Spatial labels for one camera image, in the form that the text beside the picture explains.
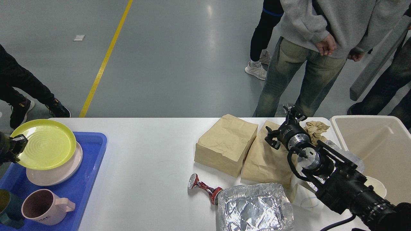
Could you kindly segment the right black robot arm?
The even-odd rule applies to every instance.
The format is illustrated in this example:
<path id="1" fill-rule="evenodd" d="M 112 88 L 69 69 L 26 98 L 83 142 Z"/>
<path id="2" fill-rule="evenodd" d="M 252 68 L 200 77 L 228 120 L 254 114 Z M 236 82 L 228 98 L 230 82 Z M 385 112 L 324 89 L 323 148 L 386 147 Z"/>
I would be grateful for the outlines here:
<path id="1" fill-rule="evenodd" d="M 366 177 L 357 164 L 323 141 L 314 144 L 300 126 L 307 116 L 296 105 L 286 107 L 286 120 L 277 130 L 266 127 L 265 141 L 274 149 L 283 145 L 287 162 L 297 178 L 311 182 L 317 188 L 315 196 L 330 210 L 351 217 L 324 227 L 327 231 L 346 224 L 356 217 L 371 231 L 409 231 L 410 203 L 393 205 L 379 196 L 373 186 L 366 186 Z"/>

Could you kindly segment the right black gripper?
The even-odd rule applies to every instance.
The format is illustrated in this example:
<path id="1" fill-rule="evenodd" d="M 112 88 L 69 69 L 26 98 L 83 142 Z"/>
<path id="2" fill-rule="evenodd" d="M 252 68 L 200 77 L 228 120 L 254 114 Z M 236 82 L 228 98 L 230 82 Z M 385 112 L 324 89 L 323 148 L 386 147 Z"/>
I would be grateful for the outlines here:
<path id="1" fill-rule="evenodd" d="M 307 116 L 297 105 L 283 106 L 283 108 L 286 110 L 286 120 L 283 122 L 284 127 L 279 130 L 272 130 L 266 126 L 267 135 L 265 141 L 276 150 L 279 150 L 281 144 L 286 150 L 290 150 L 292 147 L 306 147 L 306 143 L 311 143 L 311 138 L 301 127 L 300 122 L 306 120 Z"/>

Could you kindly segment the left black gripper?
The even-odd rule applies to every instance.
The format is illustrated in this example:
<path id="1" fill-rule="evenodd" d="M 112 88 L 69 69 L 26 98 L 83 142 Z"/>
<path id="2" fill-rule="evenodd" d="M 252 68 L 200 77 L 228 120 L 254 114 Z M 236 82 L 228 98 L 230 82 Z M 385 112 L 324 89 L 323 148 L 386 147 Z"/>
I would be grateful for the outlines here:
<path id="1" fill-rule="evenodd" d="M 21 154 L 27 146 L 28 139 L 19 134 L 15 137 L 8 137 L 0 132 L 0 165 L 6 162 L 16 163 L 20 161 Z"/>

